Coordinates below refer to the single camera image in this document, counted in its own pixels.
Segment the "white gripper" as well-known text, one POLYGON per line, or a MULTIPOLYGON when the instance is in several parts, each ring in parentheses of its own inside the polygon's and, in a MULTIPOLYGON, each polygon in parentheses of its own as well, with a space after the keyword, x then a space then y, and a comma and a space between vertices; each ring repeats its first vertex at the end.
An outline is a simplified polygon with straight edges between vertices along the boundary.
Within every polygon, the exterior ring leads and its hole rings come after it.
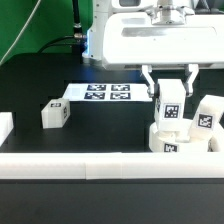
POLYGON ((184 25, 154 24, 145 13, 114 14, 105 26, 102 63, 108 70, 142 66, 150 98, 158 96, 152 67, 186 65, 184 87, 186 96, 191 97, 199 66, 224 66, 224 14, 191 15, 184 25))

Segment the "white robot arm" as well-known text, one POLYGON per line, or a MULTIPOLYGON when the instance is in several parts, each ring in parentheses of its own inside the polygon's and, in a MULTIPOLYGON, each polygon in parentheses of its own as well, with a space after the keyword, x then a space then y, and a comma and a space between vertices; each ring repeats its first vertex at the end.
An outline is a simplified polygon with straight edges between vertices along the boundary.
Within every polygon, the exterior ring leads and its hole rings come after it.
POLYGON ((108 70, 139 70, 151 97, 154 69, 183 69, 185 89, 199 69, 224 68, 223 0, 93 0, 86 62, 108 70))

